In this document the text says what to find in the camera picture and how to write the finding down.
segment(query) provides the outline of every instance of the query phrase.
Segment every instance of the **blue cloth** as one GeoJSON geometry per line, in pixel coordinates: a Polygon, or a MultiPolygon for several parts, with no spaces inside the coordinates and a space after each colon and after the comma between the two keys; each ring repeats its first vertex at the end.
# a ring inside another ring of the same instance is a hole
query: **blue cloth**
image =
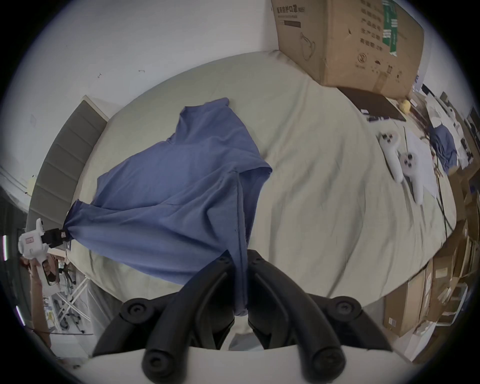
{"type": "Polygon", "coordinates": [[[455,141],[448,128],[443,124],[434,128],[429,126],[430,143],[437,153],[437,157],[445,172],[456,165],[455,141]]]}
{"type": "Polygon", "coordinates": [[[148,275],[185,284],[228,250],[235,306],[247,304],[247,244],[272,169],[227,98],[185,107],[175,133],[97,180],[64,227],[88,249],[148,275]]]}

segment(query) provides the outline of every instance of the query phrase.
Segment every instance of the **white wall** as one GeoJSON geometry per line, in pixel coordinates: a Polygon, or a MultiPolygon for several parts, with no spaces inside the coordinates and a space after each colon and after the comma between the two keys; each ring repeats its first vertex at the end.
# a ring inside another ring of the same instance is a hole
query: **white wall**
{"type": "Polygon", "coordinates": [[[462,115],[461,118],[465,119],[476,101],[453,52],[430,22],[407,0],[395,1],[421,25],[424,31],[419,86],[425,84],[437,97],[445,92],[452,105],[462,115]]]}
{"type": "Polygon", "coordinates": [[[35,41],[5,97],[0,185],[28,207],[28,180],[84,95],[111,117],[190,68],[277,48],[270,0],[75,1],[35,41]]]}

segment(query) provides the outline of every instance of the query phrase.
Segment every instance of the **gray headboard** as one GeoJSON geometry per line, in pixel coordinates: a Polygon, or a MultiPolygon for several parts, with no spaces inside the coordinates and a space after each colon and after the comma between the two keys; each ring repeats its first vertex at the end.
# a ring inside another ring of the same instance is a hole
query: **gray headboard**
{"type": "Polygon", "coordinates": [[[38,218],[44,230],[62,228],[73,194],[107,121],[85,100],[63,125],[38,173],[28,209],[26,231],[38,218]]]}

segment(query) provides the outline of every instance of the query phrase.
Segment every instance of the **bed sheet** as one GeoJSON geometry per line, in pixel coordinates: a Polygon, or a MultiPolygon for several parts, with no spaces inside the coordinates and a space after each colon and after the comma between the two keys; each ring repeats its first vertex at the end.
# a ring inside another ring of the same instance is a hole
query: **bed sheet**
{"type": "MultiPolygon", "coordinates": [[[[368,123],[340,91],[320,86],[279,51],[205,64],[132,101],[108,122],[74,200],[91,202],[98,176],[170,137],[184,106],[221,97],[230,99],[273,168],[259,197],[249,248],[305,291],[348,295],[367,305],[413,276],[445,241],[437,201],[425,192],[423,206],[416,205],[409,184],[392,179],[377,142],[388,130],[403,138],[404,127],[420,136],[414,121],[406,116],[405,123],[368,123]]],[[[405,139],[399,150],[406,150],[405,139]]],[[[446,217],[454,224],[447,177],[440,187],[446,217]]],[[[180,289],[75,241],[68,257],[121,301],[180,289]]]]}

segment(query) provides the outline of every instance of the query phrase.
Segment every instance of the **yellow ball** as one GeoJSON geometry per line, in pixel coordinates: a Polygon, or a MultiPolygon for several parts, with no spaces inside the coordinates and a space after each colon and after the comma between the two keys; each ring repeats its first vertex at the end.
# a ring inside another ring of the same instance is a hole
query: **yellow ball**
{"type": "Polygon", "coordinates": [[[400,110],[406,115],[410,112],[410,102],[408,100],[403,100],[398,106],[400,110]]]}

